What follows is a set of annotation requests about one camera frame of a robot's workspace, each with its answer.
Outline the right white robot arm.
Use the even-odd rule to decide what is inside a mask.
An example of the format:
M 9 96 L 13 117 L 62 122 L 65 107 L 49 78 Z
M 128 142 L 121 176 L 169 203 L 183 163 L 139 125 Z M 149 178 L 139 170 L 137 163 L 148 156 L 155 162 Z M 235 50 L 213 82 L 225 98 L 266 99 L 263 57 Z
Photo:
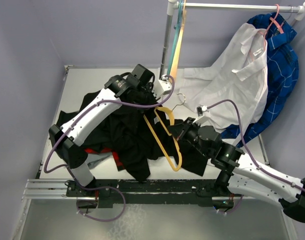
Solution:
M 179 142 L 188 142 L 220 173 L 215 191 L 256 198 L 282 209 L 289 218 L 305 223 L 305 178 L 297 178 L 275 170 L 254 159 L 250 153 L 222 141 L 212 126 L 200 126 L 189 117 L 168 127 Z

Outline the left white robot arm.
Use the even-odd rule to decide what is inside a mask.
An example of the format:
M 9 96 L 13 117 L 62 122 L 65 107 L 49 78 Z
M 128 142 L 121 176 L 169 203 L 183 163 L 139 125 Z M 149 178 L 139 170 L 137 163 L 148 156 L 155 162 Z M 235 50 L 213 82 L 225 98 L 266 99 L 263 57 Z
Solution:
M 112 76 L 98 95 L 83 110 L 62 125 L 52 125 L 49 137 L 52 149 L 46 159 L 56 153 L 65 163 L 69 173 L 79 183 L 78 191 L 84 196 L 95 192 L 95 177 L 82 149 L 90 133 L 121 106 L 150 109 L 156 99 L 152 94 L 155 75 L 141 64 L 129 73 Z

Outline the yellow plastic hanger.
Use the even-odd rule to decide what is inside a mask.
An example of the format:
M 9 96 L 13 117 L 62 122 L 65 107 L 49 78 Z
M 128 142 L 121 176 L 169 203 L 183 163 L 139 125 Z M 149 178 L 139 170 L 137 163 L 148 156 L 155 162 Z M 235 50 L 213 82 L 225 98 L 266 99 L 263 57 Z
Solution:
M 180 152 L 180 146 L 178 144 L 178 141 L 172 136 L 172 134 L 168 131 L 166 125 L 163 123 L 161 117 L 159 116 L 159 114 L 157 113 L 157 111 L 163 112 L 165 113 L 168 118 L 169 118 L 169 123 L 170 123 L 170 127 L 175 125 L 175 117 L 173 114 L 173 111 L 167 107 L 164 106 L 157 106 L 154 108 L 153 112 L 155 113 L 155 116 L 157 117 L 157 119 L 159 120 L 159 122 L 161 123 L 161 126 L 163 127 L 163 129 L 165 130 L 166 134 L 170 137 L 172 137 L 172 140 L 174 142 L 174 146 L 177 152 L 177 156 L 178 156 L 178 164 L 177 166 L 174 165 L 174 163 L 172 162 L 170 156 L 167 154 L 167 151 L 165 150 L 162 142 L 160 141 L 160 139 L 158 138 L 156 132 L 154 131 L 152 125 L 150 124 L 149 120 L 147 119 L 147 117 L 145 115 L 143 115 L 143 118 L 150 130 L 150 132 L 152 133 L 156 143 L 158 144 L 160 150 L 162 151 L 163 155 L 165 156 L 165 158 L 167 159 L 170 167 L 172 168 L 172 170 L 174 172 L 178 172 L 181 167 L 182 167 L 182 163 L 183 163 L 183 159 L 182 159 L 182 154 Z

